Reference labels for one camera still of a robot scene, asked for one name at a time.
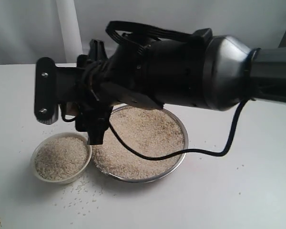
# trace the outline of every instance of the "bowl rim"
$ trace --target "bowl rim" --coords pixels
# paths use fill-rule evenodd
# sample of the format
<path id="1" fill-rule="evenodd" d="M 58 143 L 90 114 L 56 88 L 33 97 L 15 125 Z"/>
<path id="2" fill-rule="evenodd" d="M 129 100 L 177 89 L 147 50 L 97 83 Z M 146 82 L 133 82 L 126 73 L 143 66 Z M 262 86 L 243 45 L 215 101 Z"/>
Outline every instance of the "bowl rim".
<path id="1" fill-rule="evenodd" d="M 45 179 L 43 178 L 41 175 L 39 175 L 39 173 L 37 172 L 36 170 L 36 164 L 35 164 L 35 158 L 39 152 L 39 150 L 46 144 L 48 143 L 49 141 L 53 140 L 53 139 L 56 139 L 56 138 L 60 138 L 60 137 L 75 137 L 75 138 L 78 138 L 80 139 L 81 141 L 83 141 L 85 143 L 85 146 L 86 146 L 86 149 L 87 149 L 87 152 L 88 152 L 88 158 L 87 158 L 87 161 L 86 163 L 83 165 L 83 167 L 74 175 L 72 175 L 71 177 L 68 177 L 66 179 L 63 179 L 63 180 L 48 180 L 48 179 Z M 31 160 L 30 160 L 30 164 L 31 164 L 31 168 L 33 170 L 33 174 L 35 177 L 37 177 L 39 180 L 42 180 L 42 181 L 45 181 L 45 182 L 48 182 L 48 183 L 63 183 L 63 182 L 67 182 L 73 178 L 75 178 L 76 176 L 78 176 L 81 172 L 83 172 L 83 170 L 88 166 L 90 160 L 91 160 L 91 156 L 92 156 L 92 147 L 87 145 L 87 138 L 81 134 L 78 134 L 76 132 L 62 132 L 62 133 L 59 133 L 59 134 L 55 134 L 55 135 L 52 135 L 46 139 L 44 139 L 36 148 L 35 150 L 33 151 L 33 154 L 31 156 Z"/>
<path id="2" fill-rule="evenodd" d="M 122 105 L 122 106 L 119 106 L 115 109 L 113 109 L 112 111 L 112 114 L 115 113 L 115 112 L 118 112 L 120 110 L 123 110 L 123 109 L 129 109 L 129 108 L 134 108 L 132 106 L 129 106 L 129 105 Z M 176 116 L 174 115 L 172 112 L 166 110 L 165 108 L 162 109 L 161 111 L 165 112 L 167 115 L 169 115 L 172 119 L 174 119 L 177 124 L 180 126 L 181 128 L 181 132 L 184 136 L 184 147 L 183 149 L 187 149 L 188 148 L 188 134 L 187 134 L 187 131 L 186 131 L 186 128 L 185 126 L 183 125 L 183 123 L 181 122 L 181 120 Z M 105 172 L 105 171 L 102 171 L 101 169 L 98 169 L 103 173 L 103 174 L 106 174 L 116 180 L 119 180 L 119 181 L 123 181 L 123 182 L 128 182 L 128 183 L 149 183 L 149 182 L 153 182 L 153 181 L 156 181 L 158 179 L 161 179 L 167 175 L 169 175 L 170 173 L 172 173 L 175 169 L 178 168 L 178 166 L 180 166 L 180 164 L 183 162 L 184 158 L 186 156 L 186 153 L 184 154 L 181 154 L 180 155 L 180 158 L 177 160 L 177 162 L 168 170 L 166 170 L 165 172 L 161 173 L 161 174 L 158 174 L 156 176 L 153 176 L 153 177 L 149 177 L 149 178 L 143 178 L 143 179 L 129 179 L 129 178 L 123 178 L 123 177 L 120 177 L 120 176 L 117 176 L 115 174 L 112 174 L 112 173 L 109 173 L 109 172 Z"/>

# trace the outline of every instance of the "white table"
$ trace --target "white table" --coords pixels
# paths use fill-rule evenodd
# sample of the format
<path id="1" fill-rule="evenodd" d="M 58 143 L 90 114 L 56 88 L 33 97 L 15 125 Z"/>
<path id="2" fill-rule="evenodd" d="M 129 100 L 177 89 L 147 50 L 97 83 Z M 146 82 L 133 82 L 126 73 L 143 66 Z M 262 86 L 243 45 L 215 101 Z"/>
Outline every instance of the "white table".
<path id="1" fill-rule="evenodd" d="M 122 183 L 90 167 L 73 186 L 55 186 L 33 177 L 30 157 L 74 124 L 35 120 L 34 71 L 0 66 L 3 229 L 286 229 L 286 106 L 249 102 L 227 156 L 188 154 L 158 182 Z M 190 147 L 223 148 L 235 109 L 167 108 L 184 122 Z"/>

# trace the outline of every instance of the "uncooked rice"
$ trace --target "uncooked rice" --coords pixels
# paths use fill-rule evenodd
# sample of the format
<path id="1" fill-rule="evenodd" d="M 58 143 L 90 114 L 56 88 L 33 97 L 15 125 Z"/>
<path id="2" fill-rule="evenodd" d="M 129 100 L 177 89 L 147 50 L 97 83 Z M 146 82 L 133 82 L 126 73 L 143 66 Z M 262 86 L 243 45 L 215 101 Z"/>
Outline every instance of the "uncooked rice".
<path id="1" fill-rule="evenodd" d="M 110 122 L 127 145 L 146 156 L 164 156 L 184 147 L 180 126 L 163 111 L 126 108 L 113 113 Z M 142 159 L 126 150 L 111 130 L 105 132 L 103 145 L 92 149 L 92 159 L 100 170 L 127 179 L 159 175 L 180 157 L 162 161 Z"/>
<path id="2" fill-rule="evenodd" d="M 49 141 L 39 150 L 35 166 L 44 179 L 63 180 L 79 172 L 87 159 L 87 148 L 82 140 L 60 137 Z"/>

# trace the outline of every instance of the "small white bowl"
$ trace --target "small white bowl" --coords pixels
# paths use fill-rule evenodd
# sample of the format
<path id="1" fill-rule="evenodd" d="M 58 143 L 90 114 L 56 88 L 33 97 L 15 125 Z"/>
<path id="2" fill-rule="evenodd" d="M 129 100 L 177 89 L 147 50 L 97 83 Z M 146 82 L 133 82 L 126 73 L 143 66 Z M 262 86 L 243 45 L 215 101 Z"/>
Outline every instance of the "small white bowl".
<path id="1" fill-rule="evenodd" d="M 86 144 L 86 148 L 87 148 L 87 152 L 88 152 L 88 159 L 85 163 L 85 165 L 81 168 L 80 171 L 78 171 L 76 174 L 72 175 L 71 177 L 69 178 L 66 178 L 66 179 L 63 179 L 63 180 L 47 180 L 45 178 L 43 178 L 42 176 L 39 175 L 39 173 L 37 172 L 36 170 L 36 165 L 35 165 L 35 158 L 37 156 L 37 153 L 38 151 L 46 144 L 48 143 L 49 141 L 52 141 L 53 139 L 55 138 L 61 138 L 61 137 L 75 137 L 75 138 L 78 138 L 80 140 L 82 140 L 85 144 Z M 33 155 L 31 157 L 31 168 L 33 170 L 33 174 L 35 175 L 35 177 L 37 177 L 39 180 L 42 180 L 42 181 L 45 181 L 45 182 L 48 182 L 48 183 L 54 183 L 54 184 L 58 184 L 58 185 L 65 185 L 65 184 L 69 184 L 75 180 L 77 180 L 84 172 L 85 168 L 87 167 L 90 159 L 91 159 L 91 155 L 92 155 L 92 147 L 87 145 L 87 138 L 80 135 L 80 134 L 77 134 L 77 133 L 74 133 L 74 132 L 65 132 L 65 133 L 60 133 L 60 134 L 56 134 L 56 135 L 53 135 L 51 137 L 48 137 L 47 139 L 45 139 L 43 142 L 41 142 L 39 144 L 39 146 L 37 146 L 37 148 L 34 150 L 33 152 Z"/>

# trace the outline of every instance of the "robotic arm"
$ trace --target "robotic arm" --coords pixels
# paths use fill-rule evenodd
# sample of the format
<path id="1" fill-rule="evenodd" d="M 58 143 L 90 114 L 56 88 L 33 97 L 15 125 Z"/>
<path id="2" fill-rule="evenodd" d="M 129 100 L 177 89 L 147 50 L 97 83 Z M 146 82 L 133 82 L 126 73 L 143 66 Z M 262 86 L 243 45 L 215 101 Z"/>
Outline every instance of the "robotic arm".
<path id="1" fill-rule="evenodd" d="M 219 111 L 247 99 L 286 104 L 286 48 L 250 49 L 232 36 L 213 36 L 211 29 L 186 34 L 123 21 L 111 21 L 106 32 L 119 44 L 110 58 L 103 42 L 92 40 L 77 67 L 56 67 L 47 57 L 37 61 L 39 122 L 56 122 L 60 105 L 63 120 L 75 121 L 77 131 L 88 132 L 88 143 L 98 145 L 116 104 Z M 67 120 L 70 106 L 76 117 Z"/>

